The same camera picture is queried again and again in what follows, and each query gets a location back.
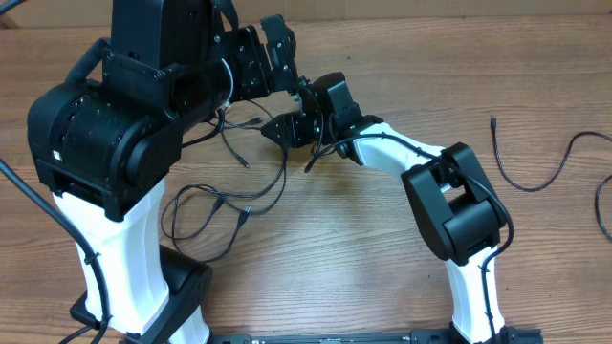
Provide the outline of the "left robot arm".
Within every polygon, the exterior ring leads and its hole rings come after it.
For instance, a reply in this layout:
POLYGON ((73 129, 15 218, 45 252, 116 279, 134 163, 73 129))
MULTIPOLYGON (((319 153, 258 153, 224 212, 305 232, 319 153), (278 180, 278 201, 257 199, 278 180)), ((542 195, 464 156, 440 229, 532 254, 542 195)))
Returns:
POLYGON ((209 343, 210 266, 159 243, 165 178, 184 134, 233 102, 291 91, 295 35, 243 27, 230 1, 116 0, 99 39, 27 118, 39 180, 78 245, 74 320, 128 343, 209 343))

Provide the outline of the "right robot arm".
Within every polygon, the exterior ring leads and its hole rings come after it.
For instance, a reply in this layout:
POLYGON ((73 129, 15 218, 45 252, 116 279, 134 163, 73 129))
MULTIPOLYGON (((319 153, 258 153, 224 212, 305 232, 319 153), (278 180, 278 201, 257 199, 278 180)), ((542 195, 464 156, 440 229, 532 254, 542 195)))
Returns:
POLYGON ((311 144, 314 160, 338 154, 401 181, 426 246, 446 264, 455 341, 509 342, 494 268, 508 246, 500 230, 513 223, 473 151, 461 142, 449 148, 420 143, 363 115, 342 73, 315 82, 279 76, 268 86, 288 92, 298 108, 265 125, 264 137, 285 150, 311 144))

